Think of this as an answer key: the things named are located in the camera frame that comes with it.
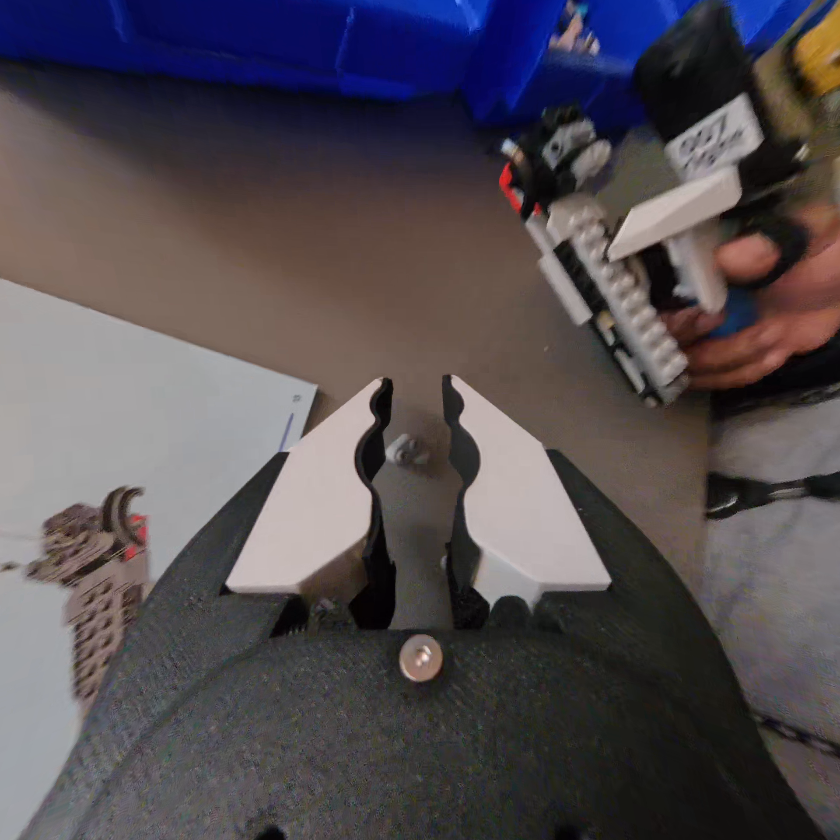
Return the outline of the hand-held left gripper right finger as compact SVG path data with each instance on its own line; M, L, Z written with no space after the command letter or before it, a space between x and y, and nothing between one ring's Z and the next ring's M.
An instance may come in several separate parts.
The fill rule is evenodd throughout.
M443 379L448 461L461 478L447 573L457 595L533 609L555 592L604 592L612 578L548 450L460 377Z

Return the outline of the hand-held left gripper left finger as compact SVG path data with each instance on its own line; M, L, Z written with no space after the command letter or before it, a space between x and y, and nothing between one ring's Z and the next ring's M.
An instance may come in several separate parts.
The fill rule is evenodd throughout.
M235 594L360 594L363 553L374 526L364 444L381 429L378 377L288 452L225 585Z

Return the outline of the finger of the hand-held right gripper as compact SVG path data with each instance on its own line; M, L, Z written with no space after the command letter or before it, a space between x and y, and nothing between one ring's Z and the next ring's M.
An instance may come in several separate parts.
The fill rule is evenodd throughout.
M610 262L635 256L718 218L742 198L739 169L724 167L635 205L616 227L606 250Z

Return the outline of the grey toy brick model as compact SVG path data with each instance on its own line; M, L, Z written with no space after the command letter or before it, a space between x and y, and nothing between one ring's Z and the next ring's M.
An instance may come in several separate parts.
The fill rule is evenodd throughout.
M687 359L651 302L641 262L607 258L612 231L595 188L610 169L610 141L571 104L546 108L500 152L500 189L570 320L594 333L643 403L674 403L688 386Z

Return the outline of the small grey toy brick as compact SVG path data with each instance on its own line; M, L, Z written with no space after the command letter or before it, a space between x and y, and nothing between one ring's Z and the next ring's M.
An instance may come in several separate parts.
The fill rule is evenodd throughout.
M399 434L385 447L385 460L398 467L425 469L431 457L430 448L418 436Z

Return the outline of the blue plastic bin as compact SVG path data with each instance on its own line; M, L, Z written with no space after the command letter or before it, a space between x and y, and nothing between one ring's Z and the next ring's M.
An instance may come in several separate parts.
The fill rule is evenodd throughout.
M637 59L694 1L585 1L598 56L549 49L561 1L490 2L463 96L480 124L522 125L577 103L605 133L644 121L633 86Z
M2 57L349 98L455 91L490 2L2 1Z

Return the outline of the person's right forearm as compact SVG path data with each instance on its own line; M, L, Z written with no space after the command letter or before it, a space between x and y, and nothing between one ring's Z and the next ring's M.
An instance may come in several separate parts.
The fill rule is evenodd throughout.
M712 393L714 421L772 405L811 405L838 397L839 333L822 347L798 355L779 370L739 388Z

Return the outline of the person's right hand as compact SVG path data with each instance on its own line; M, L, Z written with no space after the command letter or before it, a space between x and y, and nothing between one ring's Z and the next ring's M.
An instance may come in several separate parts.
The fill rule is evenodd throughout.
M756 294L758 317L747 329L711 337L722 321L698 308L663 316L688 360L696 391L739 389L760 382L784 363L823 347L839 326L839 216L830 203L796 208L809 245L804 258Z

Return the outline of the pile of grey white toy bricks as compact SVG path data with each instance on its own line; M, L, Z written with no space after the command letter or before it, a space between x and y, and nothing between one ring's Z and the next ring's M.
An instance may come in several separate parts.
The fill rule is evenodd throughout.
M549 39L549 49L576 55L598 56L601 44L588 25L589 4L582 1L563 3L560 17Z

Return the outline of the black round badge reel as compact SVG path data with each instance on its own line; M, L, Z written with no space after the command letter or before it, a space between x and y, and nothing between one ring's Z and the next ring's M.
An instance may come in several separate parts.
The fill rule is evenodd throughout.
M742 509L745 479L718 472L707 475L706 519L717 521L737 515Z

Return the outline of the toy instruction booklet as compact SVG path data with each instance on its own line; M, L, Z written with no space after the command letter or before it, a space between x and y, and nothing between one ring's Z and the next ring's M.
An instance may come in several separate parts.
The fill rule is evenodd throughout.
M66 596L25 579L44 521L144 488L156 578L299 440L318 387L8 280L1 320L2 812L29 814L79 727Z

